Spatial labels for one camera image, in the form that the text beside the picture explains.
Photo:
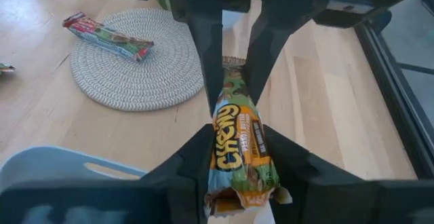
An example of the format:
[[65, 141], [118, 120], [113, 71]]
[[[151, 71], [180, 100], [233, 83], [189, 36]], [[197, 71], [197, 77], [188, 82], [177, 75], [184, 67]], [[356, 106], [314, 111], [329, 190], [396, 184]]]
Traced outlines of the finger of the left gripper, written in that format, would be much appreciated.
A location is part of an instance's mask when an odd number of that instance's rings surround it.
[[290, 35], [326, 9], [329, 0], [262, 0], [259, 17], [252, 26], [245, 82], [256, 104], [273, 66]]
[[201, 63], [210, 115], [213, 115], [223, 85], [222, 14], [192, 12], [188, 26]]

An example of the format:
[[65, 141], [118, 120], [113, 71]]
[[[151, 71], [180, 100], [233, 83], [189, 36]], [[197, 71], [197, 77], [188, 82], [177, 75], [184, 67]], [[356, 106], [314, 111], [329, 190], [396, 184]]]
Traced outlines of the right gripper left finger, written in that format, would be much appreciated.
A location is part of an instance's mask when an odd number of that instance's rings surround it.
[[28, 181], [0, 193], [0, 224], [208, 224], [204, 196], [214, 142], [206, 124], [138, 180]]

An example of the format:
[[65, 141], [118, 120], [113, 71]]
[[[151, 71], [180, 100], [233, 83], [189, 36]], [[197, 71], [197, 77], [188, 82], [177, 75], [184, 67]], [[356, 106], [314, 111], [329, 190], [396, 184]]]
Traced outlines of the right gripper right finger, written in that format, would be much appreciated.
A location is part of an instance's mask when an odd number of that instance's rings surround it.
[[434, 180], [363, 180], [264, 127], [292, 203], [271, 200], [276, 224], [434, 224]]

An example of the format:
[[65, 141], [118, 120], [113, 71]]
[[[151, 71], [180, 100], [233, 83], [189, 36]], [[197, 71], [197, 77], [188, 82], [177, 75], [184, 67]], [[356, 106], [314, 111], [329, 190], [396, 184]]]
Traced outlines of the blue orange Chewy granola bar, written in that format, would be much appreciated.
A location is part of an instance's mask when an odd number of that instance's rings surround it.
[[204, 197], [207, 216], [226, 217], [265, 206], [273, 198], [292, 203], [269, 155], [260, 114], [242, 77], [246, 61], [225, 56], [224, 81], [213, 113], [216, 133]]

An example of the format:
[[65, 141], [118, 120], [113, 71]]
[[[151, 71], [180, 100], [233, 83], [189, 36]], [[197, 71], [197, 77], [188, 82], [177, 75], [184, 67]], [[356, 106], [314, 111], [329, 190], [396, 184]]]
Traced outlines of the red green Chewy granola bar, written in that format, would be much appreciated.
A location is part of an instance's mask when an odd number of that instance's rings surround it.
[[65, 19], [62, 26], [99, 48], [137, 62], [143, 61], [148, 51], [154, 46], [153, 41], [127, 36], [89, 18], [83, 12]]

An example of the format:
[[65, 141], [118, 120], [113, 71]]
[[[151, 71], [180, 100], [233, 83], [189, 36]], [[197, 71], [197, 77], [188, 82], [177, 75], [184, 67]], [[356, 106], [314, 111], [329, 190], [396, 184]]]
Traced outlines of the round white woven mat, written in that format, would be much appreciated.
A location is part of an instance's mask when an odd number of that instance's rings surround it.
[[135, 61], [79, 39], [71, 56], [73, 78], [81, 91], [121, 111], [152, 111], [178, 105], [203, 87], [200, 60], [186, 24], [169, 11], [131, 9], [112, 14], [103, 24], [154, 46]]

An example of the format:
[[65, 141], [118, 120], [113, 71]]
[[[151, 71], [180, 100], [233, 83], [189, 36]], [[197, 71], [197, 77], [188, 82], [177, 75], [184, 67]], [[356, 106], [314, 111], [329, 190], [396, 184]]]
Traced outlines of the light grey plastic bin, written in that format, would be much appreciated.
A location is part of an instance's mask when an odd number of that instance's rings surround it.
[[92, 170], [86, 167], [86, 164], [95, 164], [137, 177], [146, 174], [145, 170], [62, 147], [30, 147], [9, 157], [0, 167], [0, 191], [28, 181], [102, 180], [116, 177], [113, 174]]

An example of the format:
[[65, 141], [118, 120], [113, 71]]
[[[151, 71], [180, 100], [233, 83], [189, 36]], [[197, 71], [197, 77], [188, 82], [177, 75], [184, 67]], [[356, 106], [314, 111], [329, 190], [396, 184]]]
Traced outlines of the black aluminium table frame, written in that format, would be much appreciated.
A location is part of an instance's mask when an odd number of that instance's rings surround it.
[[[391, 18], [387, 10], [356, 26], [355, 33], [416, 176], [434, 179], [434, 115], [427, 115], [404, 74], [428, 77], [434, 85], [434, 69], [396, 61], [381, 35]], [[434, 87], [432, 98], [434, 111]]]

